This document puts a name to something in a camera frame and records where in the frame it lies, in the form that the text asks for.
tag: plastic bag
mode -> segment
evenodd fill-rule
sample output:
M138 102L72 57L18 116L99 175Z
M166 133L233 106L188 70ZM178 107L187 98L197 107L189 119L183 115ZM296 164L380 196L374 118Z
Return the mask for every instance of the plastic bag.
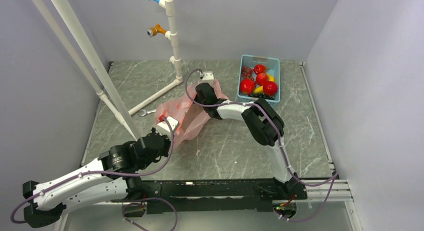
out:
M187 87L188 93L191 97L196 96L196 86L198 83L194 83ZM221 91L220 82L218 80L213 81L213 90L218 99L227 99L228 97ZM205 123L211 118L203 110L203 107L199 105L192 105L193 102L187 97L186 92L173 100L169 100L156 108L154 113L154 125L159 123L159 117L164 115L166 117L171 116L172 118L179 121L179 127L174 133L174 145L176 148L184 140L194 139L202 130Z

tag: marble table top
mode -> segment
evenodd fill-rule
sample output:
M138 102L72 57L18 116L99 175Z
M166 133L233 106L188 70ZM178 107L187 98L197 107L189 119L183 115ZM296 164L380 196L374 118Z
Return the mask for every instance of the marble table top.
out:
M240 60L185 60L182 70L200 68L212 71L221 89L231 100L236 99ZM328 157L303 74L295 60L280 63L281 101L275 107L282 117L284 143L291 165L302 178L328 178L331 176ZM126 107L131 109L175 79L175 70L169 61L115 61L110 78ZM196 82L198 76L190 78ZM182 84L158 98L145 108L184 95ZM154 115L132 116L141 134L148 134ZM104 103L99 106L98 117L82 164L89 163L114 145L132 140ZM142 173L154 170L160 163L151 164ZM146 176L145 180L198 180L198 179L250 179L272 178L271 162L263 146L251 137L247 126L237 120L210 119L193 140L183 141L174 150L172 158L160 172Z

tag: blue plastic bin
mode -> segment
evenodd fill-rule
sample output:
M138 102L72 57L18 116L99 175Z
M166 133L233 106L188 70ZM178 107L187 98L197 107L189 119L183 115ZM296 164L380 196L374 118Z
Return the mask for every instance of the blue plastic bin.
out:
M280 102L281 82L280 82L280 60L273 57L258 57L258 56L246 55L246 54L241 56L240 71L238 74L236 100L238 102L253 102L258 99L256 97L249 97L240 93L240 82L242 81L242 67L248 66L253 69L256 65L264 65L265 67L267 67L268 70L266 72L275 78L275 83L278 85L278 92L275 95L275 100L266 99L266 101L268 102L269 105L271 105L271 107L275 107ZM254 72L252 73L252 76L254 79L256 79L256 74Z

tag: white wall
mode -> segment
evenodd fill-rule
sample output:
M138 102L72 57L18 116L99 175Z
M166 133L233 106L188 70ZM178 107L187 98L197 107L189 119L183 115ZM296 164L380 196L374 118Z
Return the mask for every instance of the white wall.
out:
M172 56L146 30L168 18L154 1L75 0L109 60ZM175 0L182 59L240 59L243 54L306 60L337 0Z
M307 59L366 231L424 225L423 0L339 0Z
M22 184L79 166L98 103L31 1L0 0L1 230L33 230L9 220L24 200Z

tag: tomato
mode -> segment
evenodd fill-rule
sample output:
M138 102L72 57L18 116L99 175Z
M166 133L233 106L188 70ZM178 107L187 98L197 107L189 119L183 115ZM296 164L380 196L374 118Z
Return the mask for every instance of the tomato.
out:
M240 93L250 95L255 89L255 82L250 79L243 79L240 82Z
M273 81L267 81L263 85L263 93L268 96L273 96L278 92L278 85Z
M256 66L253 68L253 72L255 74L265 73L267 71L267 67L263 66L262 64L256 64Z
M257 85L262 86L265 84L266 81L268 81L268 75L266 73L261 72L256 76Z

